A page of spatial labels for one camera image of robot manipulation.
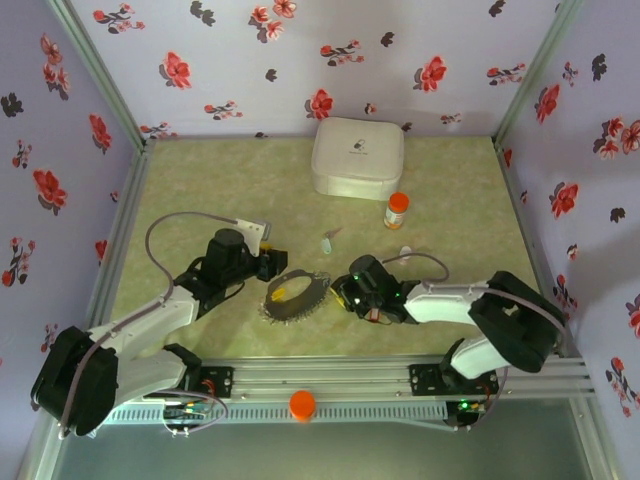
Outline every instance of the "orange bottle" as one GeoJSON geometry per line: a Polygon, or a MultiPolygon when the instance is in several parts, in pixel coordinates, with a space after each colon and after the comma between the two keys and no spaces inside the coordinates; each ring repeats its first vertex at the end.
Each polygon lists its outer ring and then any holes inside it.
{"type": "Polygon", "coordinates": [[[404,216],[409,209],[409,197],[402,192],[396,192],[389,197],[384,224],[391,230],[397,230],[404,222],[404,216]]]}

